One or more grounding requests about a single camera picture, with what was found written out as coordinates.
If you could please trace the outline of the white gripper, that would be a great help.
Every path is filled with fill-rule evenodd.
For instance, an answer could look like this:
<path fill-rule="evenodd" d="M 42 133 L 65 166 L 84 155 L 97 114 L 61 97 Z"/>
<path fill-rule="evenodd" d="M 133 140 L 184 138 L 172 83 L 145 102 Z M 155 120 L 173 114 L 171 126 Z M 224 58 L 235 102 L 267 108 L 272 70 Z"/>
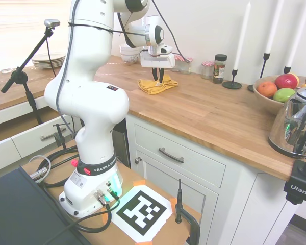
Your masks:
<path fill-rule="evenodd" d="M 140 54 L 140 63 L 142 67 L 152 68 L 152 75 L 155 81 L 159 80 L 159 83 L 163 83 L 164 68 L 172 69 L 175 67 L 174 54 L 163 54 L 159 56 L 151 56 L 149 53 Z"/>

